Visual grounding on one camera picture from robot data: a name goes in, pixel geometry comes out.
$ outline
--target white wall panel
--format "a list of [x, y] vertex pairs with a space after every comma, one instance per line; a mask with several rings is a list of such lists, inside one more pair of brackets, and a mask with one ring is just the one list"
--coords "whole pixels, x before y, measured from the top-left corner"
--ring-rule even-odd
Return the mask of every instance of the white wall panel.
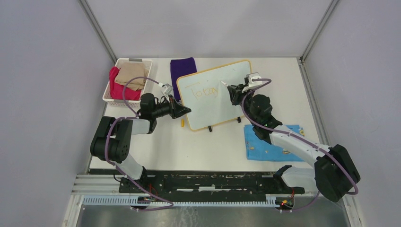
[[361, 175], [366, 226], [400, 226], [401, 1], [343, 0], [306, 60], [332, 143]]
[[88, 3], [117, 57], [295, 57], [330, 0]]
[[0, 226], [61, 226], [112, 67], [78, 1], [0, 3]]

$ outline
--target pink cloth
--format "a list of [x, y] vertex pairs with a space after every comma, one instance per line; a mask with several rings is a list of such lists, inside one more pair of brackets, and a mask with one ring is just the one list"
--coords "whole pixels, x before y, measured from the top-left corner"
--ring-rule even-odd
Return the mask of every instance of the pink cloth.
[[[109, 83], [110, 83], [110, 96], [112, 99], [120, 99], [122, 100], [122, 90], [124, 89], [124, 85], [120, 85], [115, 83], [115, 78], [118, 75], [120, 70], [117, 67], [112, 67], [109, 72]], [[138, 101], [140, 99], [141, 90], [132, 90], [129, 88], [125, 89], [125, 99]]]

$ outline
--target purple cloth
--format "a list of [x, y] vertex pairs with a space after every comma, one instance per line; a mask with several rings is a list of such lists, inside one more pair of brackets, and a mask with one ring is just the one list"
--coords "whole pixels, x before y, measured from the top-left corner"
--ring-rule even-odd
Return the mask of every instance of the purple cloth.
[[177, 79], [179, 77], [189, 75], [195, 72], [197, 72], [195, 59], [185, 58], [185, 59], [171, 60], [170, 62], [171, 82], [173, 85], [174, 98], [177, 101], [181, 100], [180, 93], [178, 92], [178, 87], [177, 87]]

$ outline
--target blue towel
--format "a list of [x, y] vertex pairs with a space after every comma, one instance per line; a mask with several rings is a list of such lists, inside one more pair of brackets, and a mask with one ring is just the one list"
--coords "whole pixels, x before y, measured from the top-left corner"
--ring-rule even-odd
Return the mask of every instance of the blue towel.
[[[287, 125], [287, 127], [296, 133], [304, 135], [304, 129], [299, 125]], [[247, 124], [244, 127], [246, 158], [248, 160], [275, 162], [303, 161], [298, 156], [291, 154], [289, 151], [286, 151], [281, 147], [268, 144], [267, 142], [258, 139], [252, 128], [253, 126], [250, 124]]]

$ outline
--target plastic basket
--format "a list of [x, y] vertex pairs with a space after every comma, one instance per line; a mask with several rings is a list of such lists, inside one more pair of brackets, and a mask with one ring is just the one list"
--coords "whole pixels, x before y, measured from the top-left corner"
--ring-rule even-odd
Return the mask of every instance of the plastic basket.
[[[153, 61], [151, 59], [138, 59], [138, 58], [119, 58], [115, 64], [115, 67], [117, 68], [121, 68], [121, 65], [123, 63], [132, 63], [132, 64], [138, 64], [138, 63], [143, 63], [145, 68], [148, 70], [148, 77], [150, 77], [151, 73], [150, 70], [152, 68], [152, 63]], [[148, 91], [149, 87], [148, 86], [149, 80], [145, 80], [145, 85], [143, 86], [142, 91], [140, 92], [140, 95], [144, 94], [144, 93], [148, 93], [150, 91]], [[112, 97], [110, 96], [110, 82], [107, 83], [107, 87], [105, 92], [103, 93], [103, 100], [105, 102], [107, 102], [109, 105], [111, 106], [121, 106], [124, 107], [126, 106], [125, 103], [120, 100], [120, 99], [112, 99]], [[140, 108], [140, 100], [138, 101], [128, 101], [128, 104], [132, 107], [132, 108]]]

